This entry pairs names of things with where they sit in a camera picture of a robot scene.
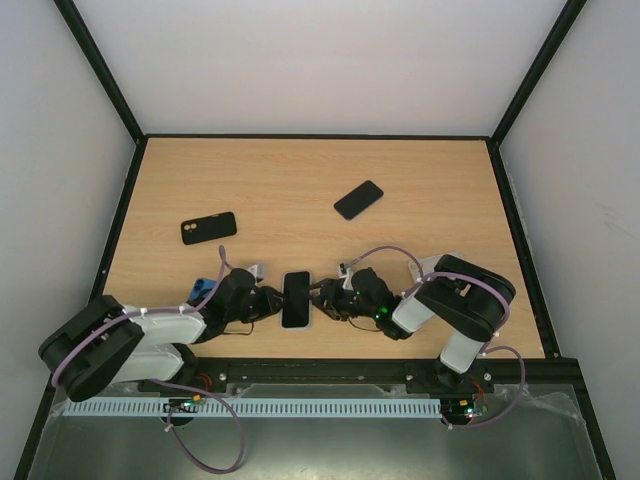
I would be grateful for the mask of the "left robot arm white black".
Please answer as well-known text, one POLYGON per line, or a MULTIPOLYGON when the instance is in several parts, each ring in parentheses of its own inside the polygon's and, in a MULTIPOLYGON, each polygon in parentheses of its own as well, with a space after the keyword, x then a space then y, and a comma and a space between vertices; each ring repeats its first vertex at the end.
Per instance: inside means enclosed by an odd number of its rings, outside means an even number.
POLYGON ((119 383, 210 386, 192 346, 224 334, 233 322, 253 325, 282 309, 283 294, 261 285, 258 271, 199 278, 188 300, 174 307, 136 308, 100 295, 46 338, 38 355, 53 386, 74 402, 119 383))

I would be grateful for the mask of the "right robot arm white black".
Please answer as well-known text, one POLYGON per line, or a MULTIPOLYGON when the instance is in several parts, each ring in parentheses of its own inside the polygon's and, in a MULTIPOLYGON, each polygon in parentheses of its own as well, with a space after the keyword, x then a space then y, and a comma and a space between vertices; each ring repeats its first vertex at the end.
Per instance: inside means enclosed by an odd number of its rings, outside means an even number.
POLYGON ((311 304, 329 318, 348 322, 366 317, 380 333, 407 340, 434 317, 452 333, 434 362, 427 382, 445 391, 473 390, 481 376, 471 368, 510 316, 516 290, 506 278, 451 254, 433 270, 418 272, 409 290, 395 294, 375 271, 343 264, 336 279, 305 289, 311 304))

